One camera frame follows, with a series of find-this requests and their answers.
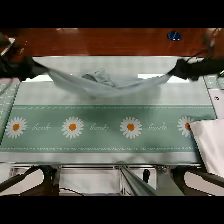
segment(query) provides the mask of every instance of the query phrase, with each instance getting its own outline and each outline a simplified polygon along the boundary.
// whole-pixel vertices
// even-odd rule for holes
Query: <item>white towel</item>
[[[208,173],[224,177],[224,119],[190,124]]]

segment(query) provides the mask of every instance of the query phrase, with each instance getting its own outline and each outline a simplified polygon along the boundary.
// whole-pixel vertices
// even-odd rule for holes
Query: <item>flower center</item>
[[[20,128],[19,124],[14,124],[12,127],[13,131],[17,131],[19,130],[19,128]]]
[[[186,123],[186,124],[185,124],[185,128],[186,128],[187,130],[191,130],[191,126],[190,126],[190,124],[189,124],[189,123]]]
[[[69,125],[69,129],[70,129],[71,131],[74,131],[74,130],[76,129],[76,124],[70,124],[70,125]]]
[[[133,131],[135,129],[135,126],[133,124],[128,124],[128,130]]]

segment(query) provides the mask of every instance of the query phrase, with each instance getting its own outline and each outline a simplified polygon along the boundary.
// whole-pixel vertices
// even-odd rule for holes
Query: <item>cloth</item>
[[[105,70],[97,71],[80,78],[56,70],[50,70],[49,76],[54,83],[75,94],[86,94],[92,97],[118,97],[150,89],[166,83],[170,75],[163,75],[147,80],[137,78],[110,77]]]
[[[224,119],[190,123],[208,173],[224,177]]]

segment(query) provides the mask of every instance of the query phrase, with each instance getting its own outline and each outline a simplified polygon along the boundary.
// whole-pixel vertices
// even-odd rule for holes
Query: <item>white flower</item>
[[[126,138],[135,138],[141,134],[140,131],[142,130],[140,121],[134,117],[123,119],[120,127],[120,131],[123,131],[123,135],[126,135]]]
[[[179,119],[177,127],[179,131],[182,131],[182,135],[184,135],[185,137],[190,137],[190,123],[193,121],[193,118],[186,116]]]
[[[23,134],[23,131],[25,131],[26,128],[26,120],[15,117],[14,119],[11,119],[10,122],[8,122],[5,132],[9,138],[17,138],[18,136]]]
[[[62,131],[63,135],[66,135],[66,138],[76,138],[77,136],[82,134],[83,130],[83,122],[78,117],[69,117],[63,122]]]

